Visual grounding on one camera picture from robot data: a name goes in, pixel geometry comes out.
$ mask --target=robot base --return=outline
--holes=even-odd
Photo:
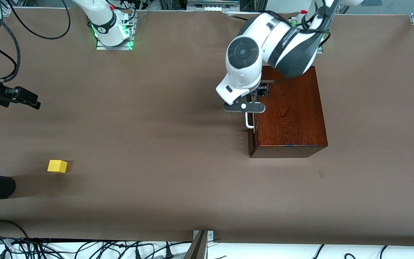
[[[126,19],[129,18],[129,15],[127,13],[124,13],[124,15]],[[97,50],[131,50],[133,49],[133,41],[135,40],[135,29],[137,26],[137,16],[138,14],[135,13],[135,16],[131,20],[127,21],[126,23],[123,23],[124,33],[130,35],[127,39],[125,39],[124,41],[122,41],[120,44],[116,46],[106,46],[97,39]]]

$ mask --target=power cord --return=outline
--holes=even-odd
[[[167,246],[176,246],[176,245],[181,245],[181,244],[188,244],[188,243],[192,243],[192,241],[185,241],[185,242],[178,242],[178,243],[173,243],[173,244],[169,244],[169,245],[166,245],[165,247],[163,247],[163,248],[161,248],[161,249],[157,249],[156,251],[154,251],[152,254],[150,254],[150,255],[148,255],[147,257],[145,257],[144,259],[148,259],[148,258],[154,258],[154,255],[157,253],[157,252],[159,252],[159,251],[161,251],[161,250],[163,250],[163,249],[166,249],[167,248]]]
[[[174,258],[174,255],[172,254],[172,251],[170,250],[169,242],[166,242],[166,259],[172,259]]]
[[[320,252],[321,252],[321,250],[322,250],[322,247],[323,246],[325,246],[325,245],[321,245],[321,246],[319,246],[319,249],[317,249],[317,253],[316,253],[316,255],[312,258],[312,259],[317,259],[317,257],[319,257],[319,254],[320,254]]]
[[[10,77],[11,75],[13,75],[14,74],[14,72],[15,72],[15,69],[17,69],[17,63],[15,62],[15,60],[13,59],[13,58],[11,58],[8,54],[6,54],[4,51],[2,51],[2,50],[0,50],[0,53],[3,55],[3,56],[5,56],[7,59],[9,59],[13,64],[14,64],[14,69],[12,70],[12,72],[9,74],[9,75],[7,75],[7,76],[5,76],[5,77],[1,77],[2,79],[6,79],[6,78],[8,78],[8,77]]]
[[[142,257],[140,256],[140,252],[138,251],[138,242],[135,246],[135,259],[142,259]]]
[[[383,248],[381,249],[381,252],[379,253],[379,259],[383,259],[383,252],[386,249],[387,246],[383,246]]]
[[[13,73],[11,73],[12,75],[9,78],[5,78],[5,79],[0,79],[0,82],[9,82],[10,80],[13,80],[17,74],[18,74],[18,70],[20,69],[20,46],[18,46],[18,41],[15,38],[15,35],[12,33],[12,31],[10,30],[10,28],[4,23],[4,21],[0,18],[0,23],[1,25],[6,29],[6,31],[9,33],[10,37],[12,38],[12,40],[14,41],[15,44],[15,50],[17,52],[17,65],[15,67],[15,70]]]
[[[348,256],[352,257],[352,259],[355,259],[355,256],[353,256],[353,255],[352,255],[352,254],[350,254],[350,253],[346,253],[346,254],[345,254],[345,259],[348,259]]]
[[[34,34],[34,35],[38,36],[39,38],[46,39],[46,40],[56,40],[56,39],[60,39],[60,38],[62,38],[63,36],[65,36],[65,35],[69,32],[69,29],[70,29],[70,27],[71,27],[71,17],[69,16],[68,7],[66,6],[65,1],[64,1],[64,0],[62,0],[62,3],[63,3],[63,5],[64,5],[64,7],[65,7],[66,14],[68,15],[68,28],[66,28],[66,31],[65,31],[64,33],[62,33],[60,36],[56,36],[56,37],[46,37],[46,36],[39,35],[39,34],[35,33],[34,31],[32,31],[30,28],[28,28],[28,26],[26,26],[26,25],[25,25],[25,23],[23,23],[23,22],[22,22],[22,20],[20,19],[20,17],[18,16],[18,14],[17,14],[17,12],[15,11],[15,9],[14,9],[14,7],[13,7],[12,3],[11,3],[10,1],[8,1],[8,4],[9,4],[9,6],[10,6],[10,9],[11,9],[11,10],[12,10],[12,12],[14,13],[15,17],[16,17],[16,18],[17,18],[17,20],[20,22],[20,24],[21,24],[22,26],[24,26],[24,27],[27,29],[27,31],[29,31],[30,33],[32,33],[32,34]]]

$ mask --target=wood grain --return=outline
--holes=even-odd
[[[265,66],[262,78],[277,81],[282,75],[277,70]],[[256,115],[257,131],[251,154],[258,147],[279,146],[281,149],[294,149],[286,150],[285,154],[275,157],[307,157],[328,145],[314,67],[310,67],[300,77],[269,84],[269,96],[262,97],[259,101],[266,105],[266,111]],[[295,149],[296,146],[308,149]],[[278,150],[281,149],[267,150],[266,155],[262,154],[260,157],[272,156],[276,150],[279,153]]]

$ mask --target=cable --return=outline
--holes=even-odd
[[[231,17],[234,17],[234,18],[238,18],[238,19],[244,20],[244,21],[248,21],[247,18],[243,18],[243,17],[239,17],[239,16],[234,16],[234,15],[230,15],[230,16]]]
[[[28,234],[26,233],[26,231],[21,227],[21,226],[19,226],[17,223],[15,223],[15,222],[13,222],[13,221],[9,221],[9,220],[4,220],[4,219],[0,219],[0,222],[2,222],[2,223],[9,223],[9,224],[12,224],[12,225],[14,225],[14,226],[16,226],[22,233],[23,233],[23,235],[27,238],[27,239],[30,239],[29,237],[28,237]]]
[[[13,75],[11,75],[9,78],[6,78],[6,79],[2,80],[3,82],[9,82],[10,80],[13,80],[17,76],[18,70],[20,69],[20,46],[18,46],[18,41],[15,38],[15,35],[12,33],[10,28],[7,27],[7,25],[4,23],[4,21],[1,18],[0,18],[0,23],[6,29],[6,31],[9,33],[9,35],[11,36],[11,38],[14,41],[14,44],[15,44],[15,49],[17,51],[17,66],[15,68],[15,71],[14,71]]]
[[[352,255],[352,254],[350,254],[350,253],[345,254],[345,259],[348,259],[348,256],[352,257],[352,259],[355,259],[355,256],[353,256],[353,255]]]
[[[279,80],[277,80],[277,81],[274,81],[274,83],[282,82],[282,81],[284,81],[285,79],[286,79],[286,77],[283,77],[283,78],[281,78],[281,79],[279,79]]]
[[[289,21],[287,21],[287,19],[283,18],[280,14],[278,14],[278,13],[276,13],[274,11],[271,11],[271,10],[263,10],[263,11],[261,11],[261,13],[267,13],[267,14],[273,16],[274,18],[276,18],[277,20],[279,20],[281,22],[284,22],[284,23],[286,23],[287,25],[289,25],[291,27],[297,27],[297,26],[300,26],[300,25],[303,25],[304,24],[304,23],[299,23],[299,24],[294,25],[294,24],[290,23]],[[319,15],[319,14],[316,14],[315,13],[310,18],[310,20],[313,19],[317,15]],[[322,14],[322,15],[323,15],[323,20],[322,20],[322,23],[321,24],[323,24],[323,22],[325,21],[325,17],[327,17],[327,14]],[[301,33],[305,33],[305,34],[316,33],[316,32],[325,33],[325,32],[327,32],[327,30],[303,28],[303,29],[300,29],[300,32]]]
[[[79,249],[74,253],[74,259],[78,257],[78,254],[80,251],[85,250],[85,249],[81,250],[85,245],[87,245],[87,243],[84,243],[82,246],[79,246]]]
[[[166,242],[166,259],[172,259],[174,258],[174,255],[172,254],[172,251],[170,250],[169,242]]]
[[[152,254],[148,255],[148,256],[147,256],[147,257],[145,257],[144,259],[148,259],[150,256],[154,257],[154,255],[155,255],[157,252],[159,252],[159,251],[161,251],[161,250],[163,250],[163,249],[166,249],[166,247],[167,247],[167,246],[176,246],[176,245],[188,244],[188,243],[192,243],[192,241],[178,242],[178,243],[174,243],[174,244],[169,244],[169,245],[166,245],[166,246],[164,246],[163,248],[157,249],[156,251],[154,251]]]
[[[316,256],[314,256],[312,259],[317,259],[317,257],[319,256],[323,246],[325,246],[325,245],[319,246],[319,249],[317,250]]]
[[[132,10],[132,17],[131,18],[128,18],[127,20],[125,20],[124,22],[126,23],[126,22],[128,22],[128,21],[131,21],[133,18],[135,18],[135,14],[137,13],[137,10],[134,8],[133,10]]]
[[[2,79],[6,79],[7,77],[10,77],[11,75],[14,74],[15,69],[17,68],[17,63],[15,62],[15,60],[13,58],[11,58],[9,55],[7,55],[4,51],[0,50],[0,53],[3,56],[5,56],[7,59],[9,59],[10,61],[12,61],[12,63],[14,64],[14,69],[12,70],[12,72],[9,75],[5,76],[5,77],[1,77]]]
[[[110,1],[108,1],[108,0],[105,0],[105,1],[106,1],[108,4],[113,5],[112,3],[110,3]],[[124,4],[124,6],[125,6],[125,8],[122,8],[122,7],[120,7],[120,6],[113,5],[113,7],[115,7],[115,9],[118,9],[118,10],[129,10],[129,9],[133,8],[133,7],[127,7],[125,4]]]
[[[381,249],[381,252],[379,253],[379,259],[383,259],[383,252],[386,249],[387,246],[383,246],[383,248]]]
[[[34,35],[38,36],[39,38],[43,38],[43,39],[46,39],[46,40],[56,40],[56,39],[60,39],[60,38],[62,38],[63,36],[65,36],[65,35],[69,32],[69,28],[71,27],[71,17],[69,16],[68,7],[66,6],[66,3],[65,3],[65,1],[64,1],[64,0],[62,0],[62,3],[63,3],[63,5],[64,5],[64,7],[65,7],[66,14],[68,15],[68,28],[66,28],[66,31],[65,31],[64,33],[62,33],[60,36],[56,36],[56,37],[45,37],[45,36],[39,35],[39,34],[35,33],[34,31],[32,31],[30,28],[28,28],[28,27],[25,25],[25,23],[23,23],[23,22],[22,22],[22,20],[21,20],[21,19],[20,19],[20,17],[18,16],[17,12],[15,12],[15,9],[14,9],[14,7],[13,7],[12,3],[10,3],[10,1],[8,1],[8,3],[9,3],[9,6],[10,6],[10,9],[12,10],[12,12],[14,12],[15,17],[16,17],[16,18],[17,18],[17,20],[20,22],[20,24],[21,24],[22,26],[24,26],[24,27],[27,29],[27,31],[29,31],[29,32],[31,32],[32,34],[34,34]]]
[[[326,43],[328,41],[328,39],[330,38],[330,36],[332,35],[330,33],[330,31],[327,31],[325,34],[328,34],[327,37],[321,42],[321,44],[319,44],[319,46],[322,46],[324,43]]]

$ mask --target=black cable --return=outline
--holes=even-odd
[[[131,21],[133,18],[135,18],[135,14],[137,13],[137,10],[134,8],[133,10],[132,10],[132,17],[131,18],[128,18],[127,20],[125,20],[124,22],[126,23],[126,22],[128,22],[128,21]]]
[[[12,240],[15,240],[16,242],[14,242],[13,244],[18,244],[18,246],[19,246],[19,250],[21,251],[20,253],[18,253],[18,252],[12,252],[12,251],[10,251],[9,250],[9,248],[7,247],[7,250],[10,252],[10,254],[23,254],[23,255],[25,255],[25,258],[26,259],[29,259],[29,257],[28,256],[31,256],[31,258],[33,259],[34,257],[33,256],[35,256],[35,255],[38,255],[38,256],[40,256],[40,255],[42,255],[43,253],[45,253],[45,254],[50,254],[50,255],[52,255],[52,256],[55,256],[56,258],[58,258],[58,259],[64,259],[63,258],[63,256],[60,254],[60,253],[63,253],[63,252],[58,252],[58,251],[55,251],[54,249],[52,249],[52,248],[50,248],[49,246],[46,246],[46,245],[43,245],[43,244],[40,244],[40,243],[38,243],[38,242],[32,242],[32,241],[28,241],[28,240],[25,240],[25,239],[21,239],[21,238],[16,238],[16,237],[10,237],[10,238],[6,238],[6,237],[3,237],[3,236],[0,236],[0,241],[1,242],[3,242],[4,244],[6,244],[6,242],[5,242],[5,240],[6,239],[12,239]],[[25,245],[27,245],[27,249],[28,249],[28,251],[26,251],[25,250],[25,248],[23,247],[23,244],[25,244]],[[30,251],[30,246],[29,245],[31,245],[31,244],[34,244],[35,246],[36,245],[39,245],[39,246],[41,246],[41,247],[43,247],[44,248],[44,250],[45,249],[49,249],[49,250],[51,250],[52,252],[48,252],[48,251],[39,251],[39,249],[34,249],[33,251]]]
[[[169,242],[166,242],[166,259],[172,259],[174,258],[174,255],[172,254],[172,251],[170,250]]]
[[[27,239],[30,239],[29,237],[28,237],[28,234],[25,232],[25,230],[21,227],[21,226],[19,226],[17,223],[15,223],[15,222],[13,222],[13,221],[9,221],[9,220],[4,220],[4,219],[0,219],[0,222],[2,222],[2,223],[9,223],[9,224],[11,224],[11,225],[14,225],[14,226],[16,226],[22,233],[23,233],[23,235],[27,238]]]
[[[14,69],[12,70],[12,72],[5,76],[5,77],[1,77],[2,79],[6,79],[7,77],[10,77],[11,75],[14,74],[15,69],[17,68],[17,63],[15,62],[15,60],[13,58],[11,58],[8,54],[6,54],[4,51],[0,50],[0,53],[5,56],[7,59],[9,59],[10,61],[12,61],[12,63],[14,64]]]
[[[142,259],[142,257],[140,256],[140,251],[138,250],[138,243],[135,245],[135,259]]]
[[[353,256],[353,255],[352,255],[352,254],[350,254],[350,253],[345,254],[345,259],[348,259],[348,256],[352,257],[352,259],[355,259],[355,256]]]
[[[319,46],[322,46],[324,43],[326,43],[332,35],[329,31],[327,31],[326,34],[328,34],[327,37],[319,44]]]
[[[108,4],[113,5],[110,1],[108,1],[108,0],[105,0],[105,1],[106,1]],[[115,7],[115,9],[118,9],[118,10],[129,10],[129,9],[133,8],[133,7],[127,7],[125,4],[124,4],[124,6],[125,6],[125,8],[122,8],[122,7],[120,7],[120,6],[113,5],[113,7]]]
[[[187,244],[187,243],[192,243],[192,241],[178,242],[178,243],[174,243],[174,244],[169,244],[168,246],[176,246],[176,245]],[[167,245],[166,245],[166,246],[164,246],[164,247],[162,247],[162,248],[160,248],[160,249],[157,249],[156,251],[154,251],[152,254],[148,255],[148,256],[147,256],[147,257],[145,257],[144,259],[148,259],[150,256],[154,257],[154,255],[155,255],[157,252],[159,252],[159,251],[161,251],[161,250],[163,250],[163,249],[166,249],[166,247],[167,247]]]
[[[383,259],[383,252],[386,249],[387,246],[383,246],[383,248],[381,249],[381,252],[379,253],[379,259]]]
[[[66,28],[66,31],[65,31],[64,33],[62,33],[60,36],[56,36],[56,37],[45,37],[45,36],[39,35],[39,34],[35,33],[34,31],[32,31],[30,28],[28,28],[28,27],[25,25],[25,23],[23,23],[23,22],[22,22],[22,20],[21,20],[21,19],[20,19],[20,17],[18,16],[17,12],[15,12],[14,7],[13,7],[12,3],[10,3],[10,1],[8,1],[8,3],[9,3],[9,6],[10,6],[10,9],[11,9],[11,10],[12,10],[12,12],[14,13],[15,17],[16,17],[16,18],[17,18],[17,20],[20,22],[20,24],[21,24],[22,26],[24,26],[24,27],[27,29],[27,31],[29,31],[29,32],[31,32],[32,34],[34,34],[34,35],[38,36],[39,38],[43,38],[43,39],[46,39],[46,40],[56,40],[56,39],[60,39],[60,38],[62,38],[63,36],[65,36],[65,35],[69,32],[69,28],[71,27],[71,17],[69,16],[68,7],[66,6],[66,3],[65,3],[65,1],[64,1],[64,0],[62,0],[62,3],[63,3],[63,5],[64,5],[64,7],[65,7],[66,14],[68,15],[68,28]]]
[[[243,17],[239,17],[239,16],[234,16],[234,15],[230,15],[230,16],[231,17],[234,17],[234,18],[238,18],[238,19],[244,20],[244,21],[248,21],[247,18],[243,18]]]
[[[285,79],[287,79],[287,78],[286,78],[286,77],[283,77],[283,78],[281,78],[281,79],[279,79],[279,80],[277,80],[277,81],[274,81],[274,83],[282,82],[282,81],[284,81]]]
[[[12,38],[12,40],[14,41],[15,44],[15,50],[17,52],[17,67],[13,73],[12,76],[10,76],[9,78],[4,79],[4,82],[9,82],[10,80],[13,80],[17,74],[18,74],[18,70],[20,69],[20,46],[18,46],[18,41],[15,38],[15,35],[12,33],[12,31],[10,30],[9,27],[7,27],[7,25],[4,23],[4,21],[0,18],[0,23],[1,25],[6,29],[6,31],[9,33],[10,37]]]
[[[322,250],[322,247],[323,247],[323,246],[325,246],[325,245],[321,245],[321,246],[319,246],[319,249],[317,250],[316,255],[315,255],[312,259],[317,259],[317,257],[319,256],[319,254],[320,254],[320,252],[321,252],[321,250]]]
[[[79,249],[75,253],[72,253],[72,254],[74,254],[74,259],[76,259],[78,257],[78,254],[79,254],[80,251],[84,251],[85,249],[89,249],[92,246],[95,246],[96,244],[98,244],[98,242],[95,242],[94,244],[92,244],[92,246],[88,246],[85,249],[82,249],[84,246],[86,246],[89,243],[91,243],[91,242],[87,242],[87,243],[82,244],[82,246],[79,246]]]

